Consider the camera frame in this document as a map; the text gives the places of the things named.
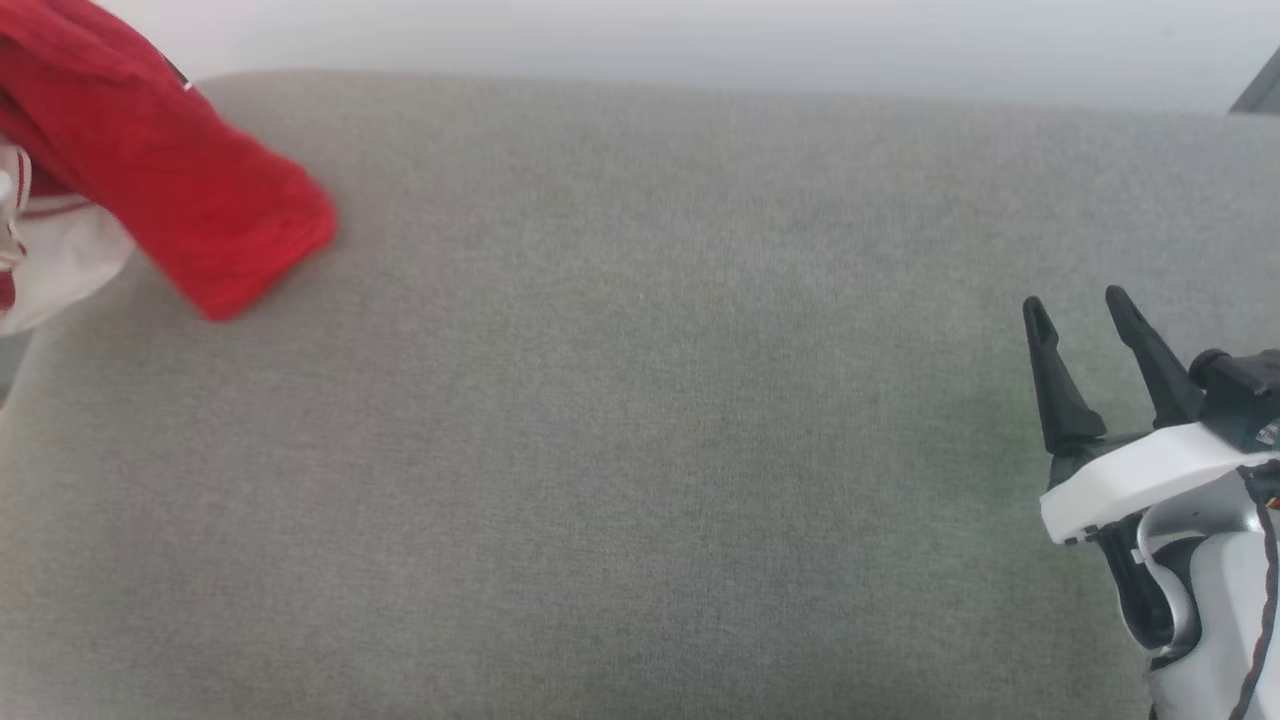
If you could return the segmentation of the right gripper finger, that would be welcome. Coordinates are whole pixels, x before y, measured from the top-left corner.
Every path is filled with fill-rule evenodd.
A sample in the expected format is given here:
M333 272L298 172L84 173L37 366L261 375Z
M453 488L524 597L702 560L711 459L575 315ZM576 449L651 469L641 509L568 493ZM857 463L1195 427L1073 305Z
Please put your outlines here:
M1029 296L1021 305L1030 370L1044 448L1062 456L1102 439L1103 418L1083 398L1059 351L1059 333L1043 302Z
M1105 302L1117 336L1134 355L1153 405L1152 427L1158 430L1198 420L1203 391L1196 387L1187 369L1148 323L1146 315L1120 286L1105 291Z

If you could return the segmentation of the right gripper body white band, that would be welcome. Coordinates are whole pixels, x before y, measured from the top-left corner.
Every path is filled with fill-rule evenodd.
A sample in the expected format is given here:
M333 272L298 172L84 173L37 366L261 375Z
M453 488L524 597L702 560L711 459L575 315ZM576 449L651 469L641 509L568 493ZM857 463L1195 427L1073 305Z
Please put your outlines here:
M1085 462L1039 498L1056 544L1093 544L1120 612L1151 656L1183 656L1202 621L1190 556L1208 538L1257 532L1242 471L1280 461L1242 452L1201 424L1156 430Z

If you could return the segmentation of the red jersey with white trim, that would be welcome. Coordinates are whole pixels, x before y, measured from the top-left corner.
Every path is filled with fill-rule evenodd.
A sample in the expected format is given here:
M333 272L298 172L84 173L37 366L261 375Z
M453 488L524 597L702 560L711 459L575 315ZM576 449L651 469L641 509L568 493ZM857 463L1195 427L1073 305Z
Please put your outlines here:
M108 211L212 322L337 234L320 183L95 0L0 0L0 140L31 159L37 195Z

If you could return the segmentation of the dark grey panel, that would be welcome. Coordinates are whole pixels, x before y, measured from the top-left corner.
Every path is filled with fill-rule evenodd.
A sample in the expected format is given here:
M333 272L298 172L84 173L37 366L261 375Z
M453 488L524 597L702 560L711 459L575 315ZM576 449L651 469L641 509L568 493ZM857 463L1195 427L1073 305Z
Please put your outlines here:
M1280 68L1260 72L1228 111L1231 114L1280 115Z

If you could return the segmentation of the grey fabric sofa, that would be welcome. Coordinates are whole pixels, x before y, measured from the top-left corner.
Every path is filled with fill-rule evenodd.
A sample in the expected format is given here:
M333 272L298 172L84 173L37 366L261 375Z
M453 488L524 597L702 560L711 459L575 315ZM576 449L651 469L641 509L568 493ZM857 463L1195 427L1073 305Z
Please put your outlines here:
M1146 720L1039 519L1021 302L1280 347L1280 119L291 70L333 246L143 258L0 413L0 720Z

